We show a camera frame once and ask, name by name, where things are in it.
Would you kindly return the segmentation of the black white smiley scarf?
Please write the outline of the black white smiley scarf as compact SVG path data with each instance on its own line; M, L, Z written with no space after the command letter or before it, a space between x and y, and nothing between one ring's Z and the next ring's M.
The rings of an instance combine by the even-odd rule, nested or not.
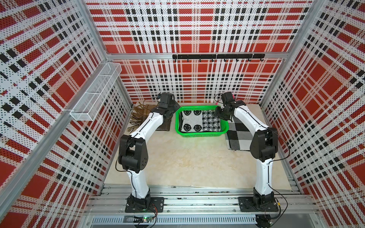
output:
M182 133L220 132L221 120L214 110L187 110L179 114L179 131Z

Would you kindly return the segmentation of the grey black checked scarf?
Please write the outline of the grey black checked scarf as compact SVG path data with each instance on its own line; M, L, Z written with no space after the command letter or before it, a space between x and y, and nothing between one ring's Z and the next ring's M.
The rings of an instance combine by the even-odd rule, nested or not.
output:
M225 133L227 148L233 151L250 151L253 135L236 117L228 121L229 130Z

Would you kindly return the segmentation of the brown plaid fringed scarf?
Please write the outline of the brown plaid fringed scarf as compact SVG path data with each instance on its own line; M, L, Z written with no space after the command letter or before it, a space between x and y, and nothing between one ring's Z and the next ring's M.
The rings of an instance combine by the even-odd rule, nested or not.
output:
M148 115L150 114L151 110L155 107L158 107L156 104L139 104L138 106L134 107L132 116L129 121L129 127L127 127L127 132L132 133L134 132L138 127L141 126L141 124L146 120ZM156 130L157 131L170 131L171 126L171 119L173 114L170 115L170 117L167 118L167 120L160 125Z

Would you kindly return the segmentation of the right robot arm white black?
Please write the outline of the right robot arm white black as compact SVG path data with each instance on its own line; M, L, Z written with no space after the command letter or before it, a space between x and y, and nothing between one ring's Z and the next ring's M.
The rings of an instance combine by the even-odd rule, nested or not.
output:
M272 166L278 152L278 134L275 128L268 127L258 119L241 100L222 97L215 115L228 121L233 116L239 119L252 134L250 152L256 159L256 183L253 188L253 206L263 209L275 203L272 188Z

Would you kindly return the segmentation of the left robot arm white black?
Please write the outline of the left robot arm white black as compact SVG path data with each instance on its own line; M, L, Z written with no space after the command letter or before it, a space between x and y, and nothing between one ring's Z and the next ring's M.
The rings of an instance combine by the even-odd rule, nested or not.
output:
M132 186L131 195L127 198L129 206L142 210L150 207L150 188L144 173L148 163L147 142L157 128L171 119L179 108L180 106L175 100L160 101L134 132L121 137L117 161L122 165L122 172L127 173Z

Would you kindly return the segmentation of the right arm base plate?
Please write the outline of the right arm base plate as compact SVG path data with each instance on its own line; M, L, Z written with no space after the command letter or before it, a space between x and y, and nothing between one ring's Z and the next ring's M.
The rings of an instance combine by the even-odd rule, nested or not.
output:
M274 198L239 197L238 202L241 212L279 212Z

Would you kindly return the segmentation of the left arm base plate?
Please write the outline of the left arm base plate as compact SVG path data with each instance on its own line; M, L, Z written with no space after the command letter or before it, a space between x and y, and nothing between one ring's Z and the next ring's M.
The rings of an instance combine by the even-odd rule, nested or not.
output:
M164 197L150 197L138 199L130 195L126 201L125 213L142 213L152 210L161 213L164 208Z

